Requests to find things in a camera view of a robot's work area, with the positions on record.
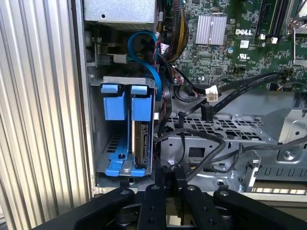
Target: pci slot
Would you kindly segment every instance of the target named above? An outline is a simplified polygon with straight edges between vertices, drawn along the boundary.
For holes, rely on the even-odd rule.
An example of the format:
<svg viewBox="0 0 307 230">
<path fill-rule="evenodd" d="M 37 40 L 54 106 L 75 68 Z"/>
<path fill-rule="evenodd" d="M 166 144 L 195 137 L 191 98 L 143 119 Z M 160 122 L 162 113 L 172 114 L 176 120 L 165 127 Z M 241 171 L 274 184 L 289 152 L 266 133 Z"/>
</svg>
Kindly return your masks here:
<svg viewBox="0 0 307 230">
<path fill-rule="evenodd" d="M 278 0 L 274 11 L 270 27 L 270 36 L 280 38 L 281 30 L 283 27 L 284 19 L 287 13 L 289 0 Z"/>
<path fill-rule="evenodd" d="M 149 122 L 132 122 L 132 153 L 137 168 L 145 168 L 148 159 Z"/>
<path fill-rule="evenodd" d="M 261 9 L 259 13 L 259 21 L 258 21 L 258 26 L 257 26 L 257 31 L 256 31 L 257 36 L 260 35 L 261 25 L 267 22 L 268 13 L 269 13 L 268 11 L 270 10 L 270 5 L 267 4 L 267 2 L 268 0 L 263 0 L 261 4 Z"/>
</svg>

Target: expansion slot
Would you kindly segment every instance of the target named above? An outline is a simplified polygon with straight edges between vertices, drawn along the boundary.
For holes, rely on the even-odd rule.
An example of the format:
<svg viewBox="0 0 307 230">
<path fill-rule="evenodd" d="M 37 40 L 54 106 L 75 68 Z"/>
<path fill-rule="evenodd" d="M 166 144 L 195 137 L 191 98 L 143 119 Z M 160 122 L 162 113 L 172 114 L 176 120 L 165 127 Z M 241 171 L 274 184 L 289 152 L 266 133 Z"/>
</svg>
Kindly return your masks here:
<svg viewBox="0 0 307 230">
<path fill-rule="evenodd" d="M 287 13 L 289 0 L 278 0 L 276 1 L 274 7 L 274 17 L 270 26 L 270 36 L 271 37 L 280 37 L 281 30 L 283 27 L 284 19 Z"/>
<path fill-rule="evenodd" d="M 268 13 L 269 13 L 268 11 L 270 10 L 270 5 L 267 4 L 267 2 L 268 0 L 263 0 L 261 4 L 261 9 L 259 13 L 259 21 L 258 21 L 258 26 L 257 26 L 257 31 L 256 31 L 257 36 L 260 35 L 261 25 L 267 22 Z"/>
</svg>

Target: heatsink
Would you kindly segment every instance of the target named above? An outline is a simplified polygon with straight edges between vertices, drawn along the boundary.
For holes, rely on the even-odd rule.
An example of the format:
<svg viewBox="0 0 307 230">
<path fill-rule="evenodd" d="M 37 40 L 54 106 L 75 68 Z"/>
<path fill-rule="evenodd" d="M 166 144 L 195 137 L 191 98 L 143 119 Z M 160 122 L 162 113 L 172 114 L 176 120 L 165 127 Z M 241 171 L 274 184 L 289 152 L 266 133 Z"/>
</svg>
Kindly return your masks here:
<svg viewBox="0 0 307 230">
<path fill-rule="evenodd" d="M 227 16 L 200 15 L 196 34 L 196 44 L 218 45 L 224 44 Z"/>
</svg>

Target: motherboard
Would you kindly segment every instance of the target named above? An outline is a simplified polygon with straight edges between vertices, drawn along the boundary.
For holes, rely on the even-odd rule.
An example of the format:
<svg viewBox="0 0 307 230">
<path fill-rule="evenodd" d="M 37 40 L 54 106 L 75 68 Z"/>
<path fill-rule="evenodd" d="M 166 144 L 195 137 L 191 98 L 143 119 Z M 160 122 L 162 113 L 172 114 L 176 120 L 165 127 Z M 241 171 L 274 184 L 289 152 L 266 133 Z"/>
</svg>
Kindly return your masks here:
<svg viewBox="0 0 307 230">
<path fill-rule="evenodd" d="M 307 82 L 307 7 L 297 12 L 304 0 L 184 2 L 189 41 L 176 66 L 195 85 L 208 85 L 222 75 L 239 80 L 275 71 L 281 79 L 262 89 Z M 307 89 L 293 84 L 283 91 Z"/>
</svg>

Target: circuit board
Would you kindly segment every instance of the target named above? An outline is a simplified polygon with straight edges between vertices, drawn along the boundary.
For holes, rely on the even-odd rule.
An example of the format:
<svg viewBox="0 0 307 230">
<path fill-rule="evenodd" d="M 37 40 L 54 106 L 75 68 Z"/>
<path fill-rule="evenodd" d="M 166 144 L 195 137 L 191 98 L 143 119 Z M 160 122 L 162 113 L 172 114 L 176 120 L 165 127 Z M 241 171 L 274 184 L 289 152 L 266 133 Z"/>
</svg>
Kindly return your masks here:
<svg viewBox="0 0 307 230">
<path fill-rule="evenodd" d="M 295 57 L 307 60 L 306 36 L 296 38 L 294 54 L 295 38 L 286 35 L 284 26 L 279 31 L 281 36 L 276 44 L 272 43 L 272 38 L 261 40 L 256 34 L 257 30 L 265 31 L 273 20 L 274 12 L 271 10 L 266 12 L 266 20 L 260 21 L 261 11 L 265 11 L 263 1 L 186 0 L 189 41 L 176 61 L 177 67 L 196 85 L 210 84 L 221 75 L 232 75 L 239 80 L 275 71 L 282 72 L 281 79 L 274 87 L 266 85 L 262 89 L 275 91 L 280 84 L 294 81 L 307 83 L 307 68 L 294 64 Z M 223 45 L 199 45 L 196 43 L 199 16 L 212 15 L 213 11 L 216 15 L 227 17 Z M 306 90 L 300 85 L 287 88 L 287 91 L 295 92 Z"/>
</svg>

